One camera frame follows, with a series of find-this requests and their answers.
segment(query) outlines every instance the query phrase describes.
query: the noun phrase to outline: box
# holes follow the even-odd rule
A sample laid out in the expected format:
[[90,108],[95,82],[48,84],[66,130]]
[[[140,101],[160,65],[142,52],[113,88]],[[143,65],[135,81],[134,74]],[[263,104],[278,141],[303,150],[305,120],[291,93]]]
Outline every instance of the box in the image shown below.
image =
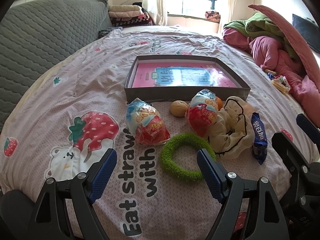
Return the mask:
[[151,103],[191,101],[209,89],[225,101],[230,96],[247,99],[250,87],[232,69],[215,57],[192,55],[137,56],[124,87],[127,101]]

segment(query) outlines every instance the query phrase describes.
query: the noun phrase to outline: silver screw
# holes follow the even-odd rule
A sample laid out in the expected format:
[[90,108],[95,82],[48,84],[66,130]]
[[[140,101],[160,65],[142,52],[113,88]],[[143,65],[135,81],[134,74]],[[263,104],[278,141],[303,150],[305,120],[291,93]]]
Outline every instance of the silver screw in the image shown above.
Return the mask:
[[47,179],[47,184],[51,184],[52,182],[53,182],[54,180],[53,180],[53,178],[49,178],[49,179]]
[[306,202],[307,202],[306,197],[305,197],[305,196],[302,196],[302,197],[300,198],[300,203],[301,203],[301,205],[304,206],[304,205],[306,204]]
[[84,179],[85,176],[87,176],[87,174],[85,174],[84,172],[81,172],[81,173],[78,174],[77,177],[78,177],[78,179]]
[[228,177],[234,179],[237,176],[234,172],[229,172]]
[[305,165],[302,166],[302,170],[304,173],[308,173],[308,168]]
[[268,178],[266,178],[266,177],[261,177],[261,181],[263,183],[268,183],[269,182]]

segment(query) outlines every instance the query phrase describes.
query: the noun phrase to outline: green blanket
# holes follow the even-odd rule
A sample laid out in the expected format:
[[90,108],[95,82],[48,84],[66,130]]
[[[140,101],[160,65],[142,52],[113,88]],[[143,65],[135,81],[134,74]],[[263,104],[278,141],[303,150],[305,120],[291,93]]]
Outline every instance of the green blanket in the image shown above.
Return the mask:
[[284,44],[284,47],[288,52],[290,58],[299,60],[299,56],[291,47],[283,32],[263,13],[258,12],[251,18],[244,21],[238,20],[229,22],[228,24],[225,24],[223,28],[235,29],[242,33],[244,36],[250,37],[252,39],[255,39],[259,36],[269,36],[271,38],[274,38]]

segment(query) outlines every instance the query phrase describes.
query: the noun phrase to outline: pink bed sheet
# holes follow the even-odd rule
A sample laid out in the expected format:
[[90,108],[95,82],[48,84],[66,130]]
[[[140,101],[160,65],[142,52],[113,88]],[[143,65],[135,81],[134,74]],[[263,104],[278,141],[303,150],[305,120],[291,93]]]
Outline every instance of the pink bed sheet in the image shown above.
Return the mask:
[[250,40],[237,30],[226,28],[223,31],[223,40],[230,46],[250,53],[255,63],[262,69],[274,70],[279,75],[285,76],[292,87],[290,90],[292,96],[302,105],[311,121],[320,127],[320,115],[318,114],[320,69],[311,49],[298,31],[281,15],[265,6],[249,7],[260,10],[275,22],[286,35],[301,62],[293,61],[283,50],[282,44],[268,36]]

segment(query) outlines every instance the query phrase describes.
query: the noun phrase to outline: green fuzzy ring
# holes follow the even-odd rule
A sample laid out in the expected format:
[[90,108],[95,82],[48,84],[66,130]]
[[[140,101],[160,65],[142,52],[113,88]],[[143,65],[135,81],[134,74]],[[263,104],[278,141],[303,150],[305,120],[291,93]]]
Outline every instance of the green fuzzy ring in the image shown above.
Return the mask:
[[163,168],[173,174],[176,178],[186,181],[196,181],[203,179],[201,171],[188,171],[182,167],[179,167],[173,160],[172,156],[176,149],[181,145],[191,145],[194,148],[200,150],[205,148],[210,156],[216,160],[216,155],[211,149],[210,145],[201,137],[193,133],[182,133],[172,137],[163,147],[161,152],[161,163]]

